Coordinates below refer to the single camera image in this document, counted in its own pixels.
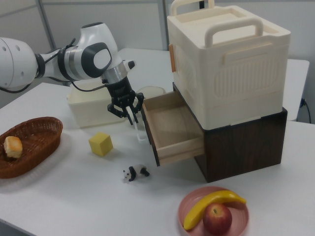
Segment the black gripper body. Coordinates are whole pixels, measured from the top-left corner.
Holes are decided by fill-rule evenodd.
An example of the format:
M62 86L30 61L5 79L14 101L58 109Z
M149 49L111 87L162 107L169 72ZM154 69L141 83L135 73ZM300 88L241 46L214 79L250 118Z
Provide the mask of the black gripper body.
M135 99L135 92L132 90L128 77L122 80L106 85L111 96L111 103L107 106L113 108L118 106L120 108L133 105Z

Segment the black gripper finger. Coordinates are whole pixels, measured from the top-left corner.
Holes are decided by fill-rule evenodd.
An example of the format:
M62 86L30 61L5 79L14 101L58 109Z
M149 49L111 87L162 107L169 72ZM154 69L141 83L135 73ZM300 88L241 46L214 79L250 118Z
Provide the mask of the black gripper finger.
M142 109L142 104L143 104L144 98L145 97L144 97L144 94L142 92L135 94L134 102L136 102L136 104L132 105L132 114L133 114L133 118L134 118L136 123L138 123L138 118L136 115Z
M113 103L110 103L107 106L107 110L119 118L127 118L129 120L130 124L132 124L132 119L131 119L126 107L122 107L122 108L119 107L117 109Z

